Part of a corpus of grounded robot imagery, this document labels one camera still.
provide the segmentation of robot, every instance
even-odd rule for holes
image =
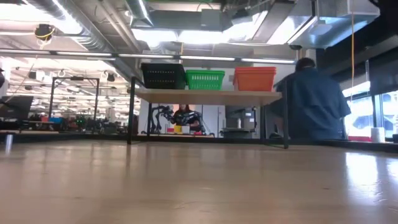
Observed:
[[[156,124],[155,124],[153,114],[156,110],[158,112],[155,115],[155,118],[156,118]],[[155,108],[152,108],[151,114],[152,114],[152,116],[150,117],[150,119],[151,119],[152,126],[150,127],[150,133],[152,133],[152,134],[160,134],[160,130],[162,130],[162,126],[160,125],[159,117],[163,116],[164,118],[166,118],[167,121],[169,121],[172,124],[180,123],[183,125],[188,124],[188,121],[190,119],[197,118],[201,132],[204,135],[206,135],[206,129],[203,125],[204,121],[202,120],[201,113],[199,113],[197,111],[191,111],[189,113],[184,113],[184,114],[174,118],[173,117],[174,112],[169,106],[157,106]]]

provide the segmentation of paper towel roll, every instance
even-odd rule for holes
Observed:
[[[383,143],[386,141],[386,132],[384,128],[372,128],[371,138],[374,143]]]

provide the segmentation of shelf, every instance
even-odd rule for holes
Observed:
[[[264,106],[281,98],[281,93],[262,91],[136,89],[136,95],[150,103]]]

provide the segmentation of computer monitor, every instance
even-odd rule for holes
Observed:
[[[4,96],[0,99],[0,118],[27,119],[33,96]]]

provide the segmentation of green basket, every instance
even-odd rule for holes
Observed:
[[[187,70],[190,90],[220,90],[225,76],[224,71]]]

